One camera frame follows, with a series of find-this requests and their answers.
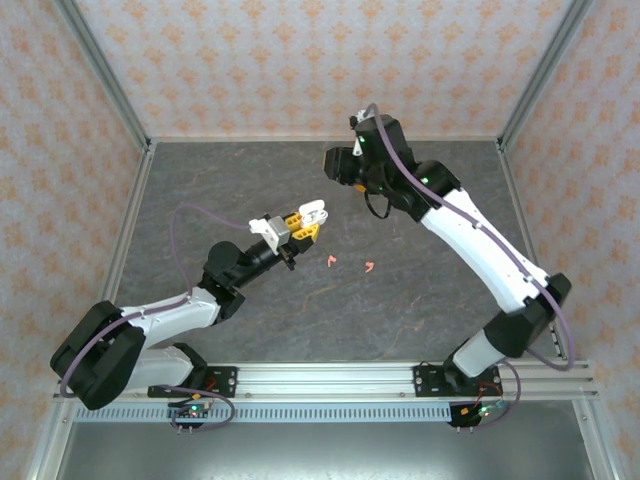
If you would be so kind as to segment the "white earbud charging case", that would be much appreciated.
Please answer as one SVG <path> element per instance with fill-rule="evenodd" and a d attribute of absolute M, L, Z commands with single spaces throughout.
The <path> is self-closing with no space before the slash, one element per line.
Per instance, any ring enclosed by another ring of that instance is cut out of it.
<path fill-rule="evenodd" d="M 302 228 L 314 225 L 322 226 L 328 218 L 325 202 L 321 199 L 302 204 L 299 207 L 299 214 L 301 215 Z"/>

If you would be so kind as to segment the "small lit circuit board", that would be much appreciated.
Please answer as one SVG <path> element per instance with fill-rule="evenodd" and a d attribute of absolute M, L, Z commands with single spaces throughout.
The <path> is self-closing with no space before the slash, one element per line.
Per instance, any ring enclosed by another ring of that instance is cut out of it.
<path fill-rule="evenodd" d="M 473 434 L 497 422 L 508 412 L 508 405 L 502 401 L 452 402 L 449 405 L 451 418 L 448 425 L 458 434 Z"/>
<path fill-rule="evenodd" d="M 196 402 L 187 399 L 171 402 L 167 405 L 170 424 L 178 434 L 193 434 L 204 425 L 211 406 L 211 402 Z"/>

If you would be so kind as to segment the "grey metal sheet panel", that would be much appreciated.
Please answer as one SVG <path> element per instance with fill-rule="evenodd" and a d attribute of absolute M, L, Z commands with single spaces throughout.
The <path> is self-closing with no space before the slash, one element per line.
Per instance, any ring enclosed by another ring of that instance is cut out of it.
<path fill-rule="evenodd" d="M 56 480 L 594 480 L 579 434 L 514 421 L 443 424 L 160 424 L 73 427 Z"/>

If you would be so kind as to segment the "aluminium table edge rail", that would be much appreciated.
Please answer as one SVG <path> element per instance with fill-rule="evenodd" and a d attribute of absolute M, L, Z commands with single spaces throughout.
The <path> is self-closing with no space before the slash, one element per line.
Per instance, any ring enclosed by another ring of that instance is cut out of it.
<path fill-rule="evenodd" d="M 152 166 L 156 143 L 145 145 L 126 201 L 120 230 L 106 270 L 97 300 L 114 301 L 122 278 L 124 264 L 131 243 L 144 189 Z M 56 480 L 74 424 L 76 411 L 81 406 L 77 399 L 60 397 L 59 386 L 54 386 L 45 406 L 48 408 L 44 429 L 36 444 L 35 453 L 26 474 L 26 480 Z"/>
<path fill-rule="evenodd" d="M 506 155 L 506 147 L 500 138 L 496 139 L 496 149 L 503 167 L 505 178 L 516 210 L 519 226 L 524 238 L 527 254 L 536 260 L 530 229 L 524 209 L 519 199 L 514 177 Z M 613 447 L 611 425 L 604 409 L 603 397 L 594 378 L 590 379 L 590 390 L 572 401 L 583 444 L 589 461 L 593 480 L 627 480 L 620 464 L 619 455 Z"/>
<path fill-rule="evenodd" d="M 409 135 L 405 138 L 408 142 L 492 142 L 496 143 L 497 136 L 491 135 Z M 353 145 L 355 135 L 253 135 L 253 136 L 154 136 L 149 140 L 150 144 L 161 143 L 259 143 L 259 142 L 334 142 Z"/>

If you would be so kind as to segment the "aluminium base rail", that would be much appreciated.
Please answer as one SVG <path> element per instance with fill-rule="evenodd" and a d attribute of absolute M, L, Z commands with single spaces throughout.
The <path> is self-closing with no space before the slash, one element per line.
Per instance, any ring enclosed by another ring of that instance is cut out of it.
<path fill-rule="evenodd" d="M 193 371 L 206 366 L 238 368 L 235 399 L 250 401 L 374 401 L 427 398 L 435 401 L 474 402 L 489 400 L 575 400 L 590 390 L 593 378 L 588 365 L 580 363 L 568 372 L 547 368 L 537 361 L 513 361 L 500 364 L 503 395 L 477 397 L 417 397 L 413 386 L 411 362 L 240 362 L 219 365 L 198 363 Z M 135 367 L 129 380 L 116 377 L 100 384 L 95 392 L 79 395 L 90 410 L 106 407 L 116 400 L 146 398 L 147 389 L 160 386 L 182 393 L 189 388 L 180 384 L 193 372 L 186 370 L 182 357 L 164 358 L 150 353 Z"/>

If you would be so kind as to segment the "aluminium frame post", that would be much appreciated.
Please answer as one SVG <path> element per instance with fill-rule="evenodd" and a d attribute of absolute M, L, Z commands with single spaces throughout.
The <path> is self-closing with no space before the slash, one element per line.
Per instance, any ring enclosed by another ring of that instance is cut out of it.
<path fill-rule="evenodd" d="M 109 60 L 91 30 L 76 0 L 52 0 L 59 13 L 76 38 L 84 57 L 90 63 L 94 73 L 101 82 L 107 96 L 113 103 L 128 133 L 141 151 L 150 145 L 147 135 L 137 113 L 129 101 L 121 82 L 117 78 Z"/>
<path fill-rule="evenodd" d="M 503 132 L 496 138 L 498 149 L 506 153 L 514 143 L 536 102 L 555 72 L 566 49 L 582 25 L 594 0 L 571 0 L 569 8 L 562 17 L 555 33 L 551 37 L 523 93 L 517 101 Z"/>

